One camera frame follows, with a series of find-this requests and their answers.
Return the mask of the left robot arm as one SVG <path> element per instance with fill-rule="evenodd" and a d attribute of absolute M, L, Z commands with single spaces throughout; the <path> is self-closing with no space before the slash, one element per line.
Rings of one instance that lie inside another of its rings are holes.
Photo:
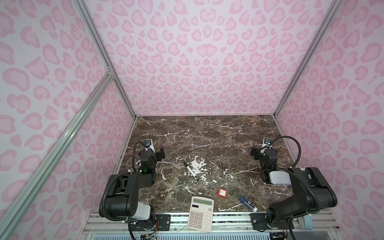
<path fill-rule="evenodd" d="M 138 172 L 110 176 L 99 205 L 99 214 L 110 221 L 151 227 L 156 223 L 155 209 L 139 201 L 139 190 L 155 184 L 157 163 L 166 155 L 161 148 L 158 152 L 142 151 L 139 156 L 141 167 Z"/>

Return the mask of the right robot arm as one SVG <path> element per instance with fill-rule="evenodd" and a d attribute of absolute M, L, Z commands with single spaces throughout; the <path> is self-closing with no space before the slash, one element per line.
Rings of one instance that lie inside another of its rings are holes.
<path fill-rule="evenodd" d="M 277 151 L 267 146 L 253 148 L 251 156 L 260 162 L 260 175 L 265 184 L 290 186 L 293 190 L 285 200 L 270 204 L 262 220 L 254 221 L 257 230 L 278 229 L 284 224 L 291 227 L 290 222 L 294 219 L 317 214 L 337 205 L 334 190 L 318 168 L 290 167 L 278 170 Z"/>

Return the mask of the red padlock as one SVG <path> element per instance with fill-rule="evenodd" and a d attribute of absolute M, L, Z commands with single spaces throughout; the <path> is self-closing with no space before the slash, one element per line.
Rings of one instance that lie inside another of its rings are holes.
<path fill-rule="evenodd" d="M 216 184 L 216 183 L 209 183 L 209 186 L 211 188 L 213 188 L 213 189 L 218 191 L 218 196 L 219 197 L 226 198 L 228 196 L 228 191 L 222 189 L 221 186 L 219 186 L 218 184 Z"/>

